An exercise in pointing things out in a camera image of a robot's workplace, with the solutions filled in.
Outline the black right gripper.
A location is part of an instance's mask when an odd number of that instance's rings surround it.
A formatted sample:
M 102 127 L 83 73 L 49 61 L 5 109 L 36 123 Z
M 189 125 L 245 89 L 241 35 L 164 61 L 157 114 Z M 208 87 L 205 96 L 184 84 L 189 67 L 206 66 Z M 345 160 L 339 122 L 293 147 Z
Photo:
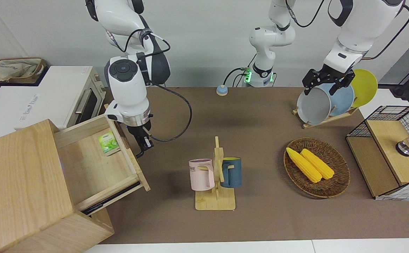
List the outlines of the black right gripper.
M 140 149 L 139 154 L 144 154 L 145 150 L 149 150 L 154 146 L 149 134 L 143 129 L 143 127 L 149 131 L 151 129 L 151 122 L 146 122 L 144 125 L 140 126 L 126 126 L 129 133 L 133 135 L 136 140 Z

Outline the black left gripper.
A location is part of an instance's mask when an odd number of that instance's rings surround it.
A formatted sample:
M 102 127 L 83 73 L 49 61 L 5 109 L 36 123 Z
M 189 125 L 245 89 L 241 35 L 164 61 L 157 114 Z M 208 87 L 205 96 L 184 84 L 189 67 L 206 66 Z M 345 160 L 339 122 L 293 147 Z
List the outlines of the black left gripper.
M 322 85 L 323 83 L 333 83 L 329 90 L 330 96 L 333 96 L 340 88 L 348 87 L 355 77 L 353 70 L 341 73 L 333 69 L 322 69 L 317 71 L 310 69 L 302 79 L 304 85 L 304 94 L 307 96 L 312 88 Z

